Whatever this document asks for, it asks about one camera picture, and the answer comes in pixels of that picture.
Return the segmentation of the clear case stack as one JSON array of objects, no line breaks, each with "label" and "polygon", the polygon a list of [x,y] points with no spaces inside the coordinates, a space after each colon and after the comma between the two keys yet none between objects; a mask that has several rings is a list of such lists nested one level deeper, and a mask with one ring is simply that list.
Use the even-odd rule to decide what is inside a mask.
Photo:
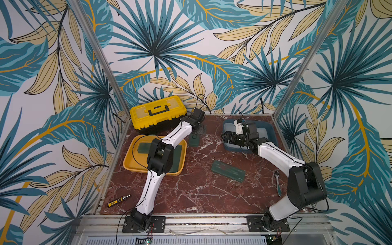
[{"label": "clear case stack", "polygon": [[270,138],[268,136],[268,131],[266,128],[257,128],[257,133],[259,138],[265,139],[267,142],[270,142]]}]

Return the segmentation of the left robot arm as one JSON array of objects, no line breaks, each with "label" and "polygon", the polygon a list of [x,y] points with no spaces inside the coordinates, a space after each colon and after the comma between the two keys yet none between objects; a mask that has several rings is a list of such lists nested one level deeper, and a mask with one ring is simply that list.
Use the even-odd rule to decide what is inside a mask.
[{"label": "left robot arm", "polygon": [[131,221],[141,231],[148,230],[151,225],[155,198],[163,178],[172,168],[175,148],[198,129],[204,118],[205,112],[196,108],[191,115],[182,117],[178,126],[167,136],[152,141],[147,157],[146,183],[137,205],[130,212]]}]

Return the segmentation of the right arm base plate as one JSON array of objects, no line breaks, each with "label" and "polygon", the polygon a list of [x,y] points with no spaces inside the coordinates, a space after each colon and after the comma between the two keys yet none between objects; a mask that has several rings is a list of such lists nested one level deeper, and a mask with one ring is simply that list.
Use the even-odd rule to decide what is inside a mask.
[{"label": "right arm base plate", "polygon": [[248,215],[246,216],[248,229],[250,232],[289,232],[290,227],[287,219],[276,221],[268,215]]}]

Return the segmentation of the yellow plastic tray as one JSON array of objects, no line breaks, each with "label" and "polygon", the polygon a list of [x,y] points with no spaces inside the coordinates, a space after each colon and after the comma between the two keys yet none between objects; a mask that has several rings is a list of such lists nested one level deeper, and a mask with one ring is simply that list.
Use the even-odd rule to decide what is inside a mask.
[{"label": "yellow plastic tray", "polygon": [[[151,143],[153,139],[157,138],[157,136],[153,135],[138,135],[136,136],[129,146],[126,156],[123,160],[123,167],[129,171],[137,172],[137,173],[147,173],[147,158],[148,154],[139,154],[137,152],[138,145],[140,143]],[[184,165],[185,165],[185,156],[187,150],[187,142],[182,140],[179,143],[182,146],[179,170],[176,173],[168,172],[169,176],[178,176],[181,174]]]}]

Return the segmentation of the yellow black toolbox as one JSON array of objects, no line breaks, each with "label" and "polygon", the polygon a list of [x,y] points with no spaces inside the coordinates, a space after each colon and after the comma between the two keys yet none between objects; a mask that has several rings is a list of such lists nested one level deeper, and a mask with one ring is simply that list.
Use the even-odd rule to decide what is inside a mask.
[{"label": "yellow black toolbox", "polygon": [[187,109],[178,96],[170,96],[131,108],[130,115],[135,130],[156,131],[159,125],[169,123],[187,114]]}]

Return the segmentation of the green pencil case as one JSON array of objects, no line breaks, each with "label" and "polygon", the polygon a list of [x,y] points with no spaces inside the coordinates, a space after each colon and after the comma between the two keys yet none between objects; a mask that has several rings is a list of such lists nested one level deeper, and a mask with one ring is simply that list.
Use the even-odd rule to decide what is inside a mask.
[{"label": "green pencil case", "polygon": [[170,173],[176,173],[179,170],[180,158],[181,158],[182,146],[177,145],[174,149],[173,165],[170,169]]},{"label": "green pencil case", "polygon": [[159,143],[140,143],[137,148],[139,154],[155,154],[158,149]]},{"label": "green pencil case", "polygon": [[240,183],[244,181],[246,175],[246,172],[244,170],[225,164],[220,161],[214,161],[211,170],[214,173],[220,174]]},{"label": "green pencil case", "polygon": [[190,147],[198,147],[200,144],[200,139],[203,135],[206,134],[206,131],[207,127],[205,125],[201,125],[196,130],[193,130],[193,132],[189,136],[188,145]]}]

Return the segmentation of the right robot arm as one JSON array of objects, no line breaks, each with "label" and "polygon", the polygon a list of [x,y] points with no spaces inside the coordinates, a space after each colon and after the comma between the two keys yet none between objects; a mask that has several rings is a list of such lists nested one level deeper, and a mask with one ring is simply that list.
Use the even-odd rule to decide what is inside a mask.
[{"label": "right robot arm", "polygon": [[222,139],[229,151],[252,152],[266,159],[288,177],[286,195],[264,212],[257,226],[262,231],[285,230],[287,218],[303,208],[327,198],[321,169],[278,148],[262,136],[260,124],[246,119],[228,119],[223,123]]}]

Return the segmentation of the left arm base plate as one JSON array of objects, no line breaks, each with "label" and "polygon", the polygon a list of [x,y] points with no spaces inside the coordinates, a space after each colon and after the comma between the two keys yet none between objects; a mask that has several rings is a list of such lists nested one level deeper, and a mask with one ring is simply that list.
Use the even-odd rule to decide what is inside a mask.
[{"label": "left arm base plate", "polygon": [[125,218],[122,233],[163,233],[165,225],[165,216],[150,216],[143,221],[136,220],[133,216],[129,216]]}]

